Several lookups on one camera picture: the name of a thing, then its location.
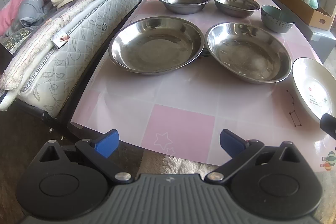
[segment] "white plate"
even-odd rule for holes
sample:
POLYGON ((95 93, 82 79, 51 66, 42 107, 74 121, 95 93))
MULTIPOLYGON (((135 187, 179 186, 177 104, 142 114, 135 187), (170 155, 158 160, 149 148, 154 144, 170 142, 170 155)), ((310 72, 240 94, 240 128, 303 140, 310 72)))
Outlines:
POLYGON ((336 79, 320 63, 298 58, 293 63, 296 93, 307 112, 320 122, 323 114, 336 117, 336 79))

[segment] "silver bolt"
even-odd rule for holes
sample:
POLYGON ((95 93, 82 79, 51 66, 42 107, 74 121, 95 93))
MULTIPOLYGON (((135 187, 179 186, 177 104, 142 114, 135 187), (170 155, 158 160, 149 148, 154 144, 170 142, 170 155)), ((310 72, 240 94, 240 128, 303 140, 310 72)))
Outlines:
POLYGON ((127 173, 127 172, 120 172, 120 173, 116 173, 114 177, 120 181, 127 181, 127 180, 130 180, 132 176, 130 173, 127 173))
POLYGON ((209 180, 221 181, 224 179, 224 175, 218 172, 211 172, 207 175, 209 180))

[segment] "small metal bowl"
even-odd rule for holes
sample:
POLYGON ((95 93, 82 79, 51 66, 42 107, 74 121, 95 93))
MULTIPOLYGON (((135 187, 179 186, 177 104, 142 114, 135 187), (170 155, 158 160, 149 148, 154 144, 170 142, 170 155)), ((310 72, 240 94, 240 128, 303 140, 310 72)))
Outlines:
POLYGON ((120 30, 110 42, 109 55, 125 70, 158 75, 189 64, 203 47, 204 36, 191 22, 152 17, 120 30))
POLYGON ((245 18, 260 9, 254 0, 214 0, 217 8, 232 17, 245 18))
POLYGON ((242 80, 254 84, 287 78, 292 61, 279 40, 265 30, 244 23, 221 23, 205 35, 211 55, 242 80))
POLYGON ((261 20, 268 29, 277 33, 286 33, 294 25, 294 20, 289 14, 270 5, 261 7, 261 20))
POLYGON ((159 0, 176 14, 194 14, 201 11, 210 0, 159 0))

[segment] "pink tablecloth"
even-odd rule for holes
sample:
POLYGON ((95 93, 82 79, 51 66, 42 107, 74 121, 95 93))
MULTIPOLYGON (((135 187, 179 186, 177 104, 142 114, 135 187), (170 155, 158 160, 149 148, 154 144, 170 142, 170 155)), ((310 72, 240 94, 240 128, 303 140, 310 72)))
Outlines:
MULTIPOLYGON (((276 6, 271 0, 256 0, 276 6)), ((143 0, 131 22, 152 16, 174 16, 196 24, 202 32, 220 22, 245 22, 264 27, 260 11, 246 19, 216 9, 213 0, 199 13, 177 15, 157 0, 143 0)), ((294 26, 275 34, 292 60, 317 55, 294 26)), ((300 105, 292 76, 274 85, 254 85, 229 74, 212 57, 160 76, 143 76, 113 64, 107 52, 97 66, 71 122, 101 133, 118 130, 122 141, 176 157, 221 165, 230 160, 219 144, 227 128, 244 139, 278 146, 293 141, 314 171, 325 170, 322 157, 336 141, 319 129, 300 105)))

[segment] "green bowl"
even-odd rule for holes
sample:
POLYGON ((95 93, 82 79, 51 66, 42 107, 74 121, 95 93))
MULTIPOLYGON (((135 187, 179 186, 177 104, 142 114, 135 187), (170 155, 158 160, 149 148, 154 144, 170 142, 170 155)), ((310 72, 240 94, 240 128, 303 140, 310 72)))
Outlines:
POLYGON ((267 28, 277 33, 286 33, 294 25, 294 20, 289 14, 270 5, 261 7, 261 20, 267 28))

